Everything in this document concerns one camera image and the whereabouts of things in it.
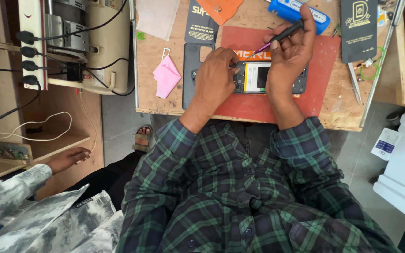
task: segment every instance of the gray tie-dye sleeve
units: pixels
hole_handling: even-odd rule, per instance
[[[52,175],[51,168],[46,164],[37,164],[31,169],[0,183],[0,219],[32,196],[45,185]]]

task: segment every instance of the foot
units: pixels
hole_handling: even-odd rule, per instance
[[[137,134],[138,135],[149,135],[149,134],[151,134],[151,130],[149,129],[149,127],[142,127],[141,129],[138,130]],[[135,144],[140,144],[142,146],[147,147],[149,144],[149,140],[135,138]]]

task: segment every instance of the hand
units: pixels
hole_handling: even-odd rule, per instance
[[[57,154],[46,164],[53,171],[53,175],[55,175],[70,168],[73,164],[77,165],[77,163],[85,161],[86,158],[90,158],[90,153],[90,150],[83,147],[68,149]]]
[[[273,41],[270,47],[272,62],[266,82],[266,93],[272,104],[275,101],[291,99],[293,83],[312,59],[316,35],[315,21],[307,4],[303,4],[299,10],[304,21],[304,31],[299,29],[280,44]],[[273,30],[273,34],[265,36],[263,41],[269,42],[290,26],[289,23],[278,26]]]
[[[192,133],[197,134],[217,108],[233,93],[233,76],[240,69],[229,69],[229,66],[238,62],[239,57],[233,50],[219,47],[210,52],[199,67],[195,95],[179,119]]]

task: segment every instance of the black screwdriver handle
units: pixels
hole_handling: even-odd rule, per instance
[[[278,35],[274,36],[274,38],[272,38],[270,40],[270,43],[272,43],[273,41],[281,41],[285,38],[287,38],[288,36],[290,36],[292,33],[294,33],[295,31],[297,31],[299,28],[304,30],[304,22],[302,19],[299,19],[298,22],[296,22],[296,24],[294,24],[293,26],[290,26],[289,28],[283,30],[281,33],[279,33]]]

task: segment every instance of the shirt sleeve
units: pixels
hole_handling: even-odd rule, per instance
[[[48,165],[37,164],[0,183],[0,220],[44,186],[51,175],[52,170]]]
[[[318,117],[300,125],[273,131],[272,152],[281,158],[282,169],[290,179],[297,200],[336,219],[359,228],[378,252],[399,252],[379,225],[340,181],[343,173],[329,152],[331,144]]]
[[[118,252],[155,252],[181,195],[184,165],[198,137],[179,120],[162,127],[158,135],[125,188]]]

